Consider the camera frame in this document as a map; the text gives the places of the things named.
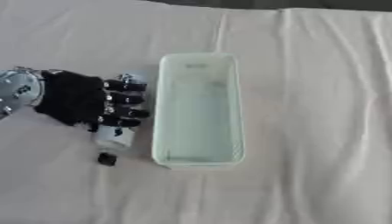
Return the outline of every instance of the black bottle cap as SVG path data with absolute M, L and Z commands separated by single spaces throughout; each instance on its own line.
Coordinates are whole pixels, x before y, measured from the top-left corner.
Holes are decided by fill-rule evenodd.
M 117 161 L 117 156 L 107 152 L 102 152 L 97 160 L 100 165 L 114 166 Z

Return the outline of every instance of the white plastic container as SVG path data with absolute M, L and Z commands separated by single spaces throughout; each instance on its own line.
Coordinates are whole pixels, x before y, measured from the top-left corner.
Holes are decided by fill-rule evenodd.
M 222 166 L 244 157 L 235 57 L 171 54 L 160 62 L 152 157 L 171 168 Z

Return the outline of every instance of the gray background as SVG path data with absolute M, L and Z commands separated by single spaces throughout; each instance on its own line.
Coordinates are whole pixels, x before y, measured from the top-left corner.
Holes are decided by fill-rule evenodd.
M 327 8 L 392 11 L 390 0 L 153 0 L 153 2 L 233 9 Z

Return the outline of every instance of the table surface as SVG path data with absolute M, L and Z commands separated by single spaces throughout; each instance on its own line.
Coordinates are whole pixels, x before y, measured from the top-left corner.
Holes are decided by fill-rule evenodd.
M 0 122 L 2 223 L 391 222 L 392 15 L 126 0 L 0 2 L 0 66 L 153 77 L 167 53 L 236 55 L 247 156 L 171 171 L 95 163 L 88 132 L 24 109 Z

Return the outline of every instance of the robotic hand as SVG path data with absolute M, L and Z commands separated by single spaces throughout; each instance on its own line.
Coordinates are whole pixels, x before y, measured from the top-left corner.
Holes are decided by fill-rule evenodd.
M 132 79 L 103 80 L 63 70 L 15 67 L 0 72 L 0 120 L 14 111 L 33 106 L 70 126 L 85 123 L 96 132 L 100 124 L 136 127 L 149 112 L 132 106 L 144 101 L 146 84 Z

